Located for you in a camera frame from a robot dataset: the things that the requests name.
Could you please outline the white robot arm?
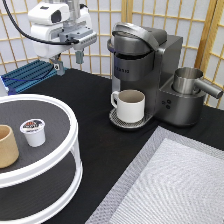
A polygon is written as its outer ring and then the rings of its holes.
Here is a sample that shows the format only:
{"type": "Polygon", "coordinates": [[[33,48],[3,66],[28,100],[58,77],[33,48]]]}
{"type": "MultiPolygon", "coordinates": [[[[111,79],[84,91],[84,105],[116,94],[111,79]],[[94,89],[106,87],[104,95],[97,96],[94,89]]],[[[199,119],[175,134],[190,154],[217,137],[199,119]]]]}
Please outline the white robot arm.
{"type": "Polygon", "coordinates": [[[73,48],[76,63],[82,64],[84,48],[97,40],[89,9],[79,0],[42,0],[28,12],[28,19],[31,36],[42,40],[33,42],[35,53],[49,59],[60,76],[65,73],[60,60],[64,51],[73,48]]]}

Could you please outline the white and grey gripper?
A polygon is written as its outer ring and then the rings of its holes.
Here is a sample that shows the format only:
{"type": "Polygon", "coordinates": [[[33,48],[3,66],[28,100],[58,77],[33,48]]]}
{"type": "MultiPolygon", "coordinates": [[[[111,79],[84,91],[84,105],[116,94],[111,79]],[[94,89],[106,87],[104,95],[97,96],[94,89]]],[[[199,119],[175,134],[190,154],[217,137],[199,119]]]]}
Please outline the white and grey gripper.
{"type": "MultiPolygon", "coordinates": [[[[59,43],[34,41],[35,53],[42,58],[53,58],[74,48],[76,63],[82,64],[83,49],[97,40],[89,9],[78,1],[42,1],[28,12],[28,19],[32,23],[32,37],[59,43]]],[[[51,62],[59,76],[65,74],[62,61],[52,59],[51,62]]]]}

